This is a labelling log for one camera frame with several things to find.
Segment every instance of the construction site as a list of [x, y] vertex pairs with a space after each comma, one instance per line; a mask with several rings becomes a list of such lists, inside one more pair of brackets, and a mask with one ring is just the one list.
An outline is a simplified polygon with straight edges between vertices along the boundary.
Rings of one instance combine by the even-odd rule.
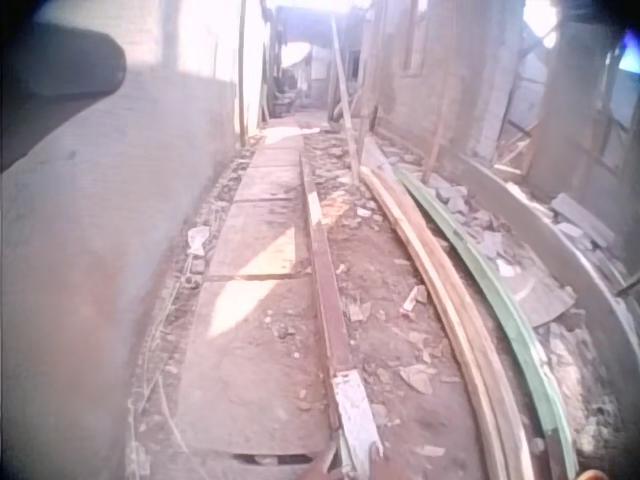
[[15, 58], [126, 69], [10, 71], [3, 476], [638, 478], [640, 35], [585, 5], [46, 3]]

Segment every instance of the brick wall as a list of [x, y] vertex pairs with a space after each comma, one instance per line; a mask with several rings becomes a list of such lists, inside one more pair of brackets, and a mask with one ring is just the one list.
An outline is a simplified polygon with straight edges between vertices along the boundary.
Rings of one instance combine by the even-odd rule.
[[[123, 478], [146, 299], [236, 149], [239, 5], [54, 0], [41, 12], [111, 35], [128, 68], [116, 94], [2, 177], [3, 467], [20, 478]], [[260, 23], [258, 0], [247, 12]], [[258, 89], [245, 78], [254, 122]]]
[[[410, 5], [410, 0], [387, 4], [379, 125], [428, 151], [446, 84], [445, 141], [468, 155], [491, 158], [515, 75], [524, 2], [428, 2], [424, 28], [414, 38], [418, 65], [404, 69]], [[444, 78], [449, 62], [450, 74]]]

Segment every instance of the broken window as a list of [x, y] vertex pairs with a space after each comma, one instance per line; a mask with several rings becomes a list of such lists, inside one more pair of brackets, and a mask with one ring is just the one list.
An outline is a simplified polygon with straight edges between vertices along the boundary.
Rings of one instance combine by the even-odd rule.
[[402, 69], [407, 73], [422, 72], [428, 3], [429, 0], [411, 0], [407, 43], [402, 65]]

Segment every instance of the concrete path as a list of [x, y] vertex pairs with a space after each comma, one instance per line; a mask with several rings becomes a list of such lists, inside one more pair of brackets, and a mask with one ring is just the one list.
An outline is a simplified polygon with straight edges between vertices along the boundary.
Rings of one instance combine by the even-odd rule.
[[194, 451], [313, 454], [329, 441], [307, 269], [303, 140], [293, 119], [271, 125], [208, 259], [198, 300], [176, 415]]

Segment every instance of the wooden pole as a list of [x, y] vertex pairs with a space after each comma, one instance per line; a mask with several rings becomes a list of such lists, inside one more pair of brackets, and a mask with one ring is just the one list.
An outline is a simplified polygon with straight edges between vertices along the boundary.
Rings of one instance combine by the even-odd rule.
[[240, 146], [247, 145], [247, 126], [244, 118], [244, 26], [247, 18], [247, 0], [240, 2], [240, 28], [238, 29], [238, 122], [240, 124]]
[[362, 151], [364, 150], [364, 139], [367, 133], [371, 131], [373, 120], [373, 112], [375, 105], [378, 103], [376, 92], [374, 91], [377, 77], [379, 75], [378, 55], [382, 48], [382, 22], [385, 13], [385, 1], [376, 0], [373, 7], [374, 19], [373, 29], [369, 36], [369, 45], [366, 58], [366, 71], [364, 72], [364, 85], [362, 86], [362, 115], [360, 115], [360, 129], [358, 130], [358, 159], [362, 159]]
[[451, 97], [451, 83], [449, 82], [449, 75], [451, 73], [451, 66], [453, 65], [453, 58], [456, 55], [456, 15], [457, 11], [457, 1], [453, 0], [451, 2], [453, 13], [451, 15], [451, 31], [449, 32], [449, 45], [447, 50], [449, 51], [447, 55], [447, 63], [444, 69], [444, 77], [442, 82], [443, 94], [440, 97], [440, 105], [438, 106], [438, 128], [436, 130], [436, 134], [433, 137], [433, 141], [431, 143], [431, 153], [429, 156], [425, 156], [424, 163], [422, 164], [422, 181], [427, 182], [429, 177], [431, 176], [431, 172], [433, 172], [436, 167], [436, 163], [438, 161], [438, 153], [440, 152], [440, 143], [442, 142], [442, 135], [444, 133], [444, 124], [447, 119], [448, 112], [447, 107], [449, 106], [449, 97]]
[[331, 29], [333, 30], [333, 50], [336, 57], [336, 70], [338, 72], [338, 84], [340, 86], [340, 100], [342, 103], [342, 114], [344, 115], [344, 126], [347, 134], [347, 144], [349, 145], [349, 157], [351, 159], [351, 174], [353, 183], [359, 183], [358, 152], [353, 138], [353, 123], [351, 122], [351, 110], [349, 110], [349, 95], [347, 93], [347, 80], [344, 76], [342, 56], [340, 55], [340, 42], [338, 40], [338, 27], [336, 27], [335, 17], [331, 17]]

